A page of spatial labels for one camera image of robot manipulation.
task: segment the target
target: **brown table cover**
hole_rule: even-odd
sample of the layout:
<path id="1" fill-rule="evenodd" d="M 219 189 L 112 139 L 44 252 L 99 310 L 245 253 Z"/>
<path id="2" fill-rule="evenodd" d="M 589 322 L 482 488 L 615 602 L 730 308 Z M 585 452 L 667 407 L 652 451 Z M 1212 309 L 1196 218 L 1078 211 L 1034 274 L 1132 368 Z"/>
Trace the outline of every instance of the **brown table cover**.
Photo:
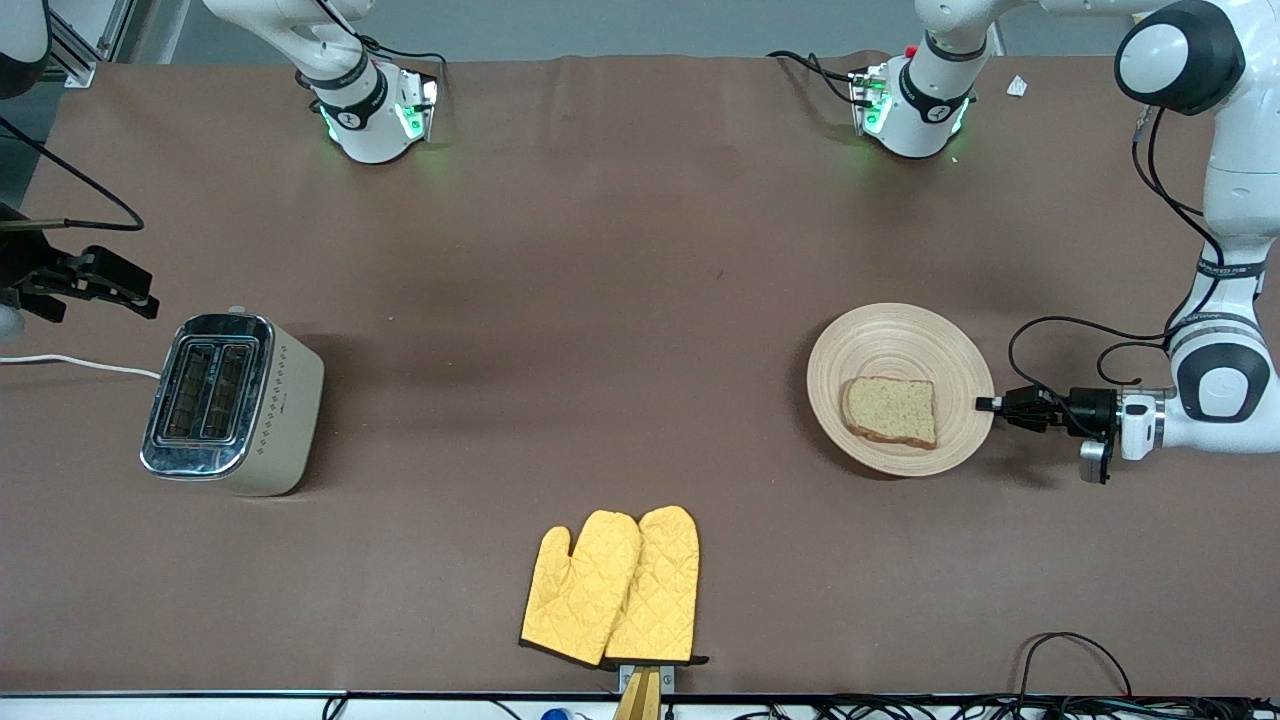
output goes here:
<path id="1" fill-rule="evenodd" d="M 1071 629 L 1139 693 L 1274 693 L 1276 459 L 1162 451 L 1093 487 L 1075 441 L 997 424 L 886 482 L 809 411 L 809 348 L 859 305 L 946 315 L 1004 389 L 1024 320 L 1151 331 L 1185 292 L 1199 242 L 1129 165 L 1111 60 L 997 59 L 978 90 L 906 161 L 774 60 L 456 65 L 438 145 L 362 167 L 292 68 L 101 68 L 50 147 L 147 229 L 50 237 L 142 264 L 161 316 L 74 304 L 4 351 L 159 369 L 188 316 L 244 305 L 328 384 L 305 486 L 242 500 L 141 468 L 148 380 L 0 370 L 0 687 L 609 688 L 516 644 L 538 541 L 680 503 L 712 657 L 682 691 L 1007 691 L 1027 638 Z M 1161 135 L 1199 204 L 1210 119 Z M 49 163 L 24 210 L 115 217 Z M 1065 389 L 1106 342 L 1020 351 Z M 1167 382 L 1158 352 L 1114 372 Z M 1034 691 L 1116 689 L 1084 651 L 1037 657 Z"/>

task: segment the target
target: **metal clamp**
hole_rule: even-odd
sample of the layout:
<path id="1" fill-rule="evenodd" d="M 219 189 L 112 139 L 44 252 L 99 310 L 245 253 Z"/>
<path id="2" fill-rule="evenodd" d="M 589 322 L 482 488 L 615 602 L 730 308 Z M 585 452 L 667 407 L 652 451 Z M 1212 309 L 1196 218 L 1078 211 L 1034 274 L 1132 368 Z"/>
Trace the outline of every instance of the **metal clamp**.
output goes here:
<path id="1" fill-rule="evenodd" d="M 636 673 L 636 665 L 618 665 L 618 694 L 622 694 L 627 689 L 627 683 L 631 682 L 631 675 Z M 662 680 L 662 693 L 676 692 L 676 666 L 675 665 L 659 665 L 658 666 L 658 679 Z"/>

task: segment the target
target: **wooden plate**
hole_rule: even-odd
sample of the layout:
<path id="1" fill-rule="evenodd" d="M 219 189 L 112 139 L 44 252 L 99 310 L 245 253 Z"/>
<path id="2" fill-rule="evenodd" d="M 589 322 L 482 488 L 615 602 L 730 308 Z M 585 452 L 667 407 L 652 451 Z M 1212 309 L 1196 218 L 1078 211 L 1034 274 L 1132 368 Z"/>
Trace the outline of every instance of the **wooden plate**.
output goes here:
<path id="1" fill-rule="evenodd" d="M 845 427 L 841 388 L 860 375 L 933 380 L 937 450 L 872 442 Z M 993 415 L 973 409 L 974 398 L 995 395 L 987 361 L 960 328 L 914 305 L 865 305 L 837 318 L 809 355 L 808 382 L 809 404 L 831 439 L 863 465 L 891 475 L 950 470 L 991 430 Z"/>

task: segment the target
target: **quilted fabric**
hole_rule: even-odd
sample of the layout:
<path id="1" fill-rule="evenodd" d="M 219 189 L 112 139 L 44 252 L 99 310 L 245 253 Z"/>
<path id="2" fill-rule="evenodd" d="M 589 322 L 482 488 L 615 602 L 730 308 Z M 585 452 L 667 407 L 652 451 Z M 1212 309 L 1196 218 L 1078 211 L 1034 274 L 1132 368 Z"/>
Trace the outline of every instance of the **quilted fabric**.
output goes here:
<path id="1" fill-rule="evenodd" d="M 570 553 L 568 528 L 543 536 L 525 606 L 522 643 L 599 665 L 640 557 L 640 529 L 622 512 L 586 519 Z"/>
<path id="2" fill-rule="evenodd" d="M 660 507 L 640 519 L 640 562 L 604 655 L 687 662 L 698 601 L 698 527 L 684 507 Z"/>

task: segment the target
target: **bread slice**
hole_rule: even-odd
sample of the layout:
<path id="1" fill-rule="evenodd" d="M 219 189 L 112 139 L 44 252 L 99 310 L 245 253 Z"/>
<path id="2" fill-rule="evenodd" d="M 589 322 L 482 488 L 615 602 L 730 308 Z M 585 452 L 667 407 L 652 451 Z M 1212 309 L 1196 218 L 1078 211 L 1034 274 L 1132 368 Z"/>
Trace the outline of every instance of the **bread slice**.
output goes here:
<path id="1" fill-rule="evenodd" d="M 845 383 L 840 409 L 849 429 L 869 441 L 938 447 L 929 380 L 855 378 Z"/>

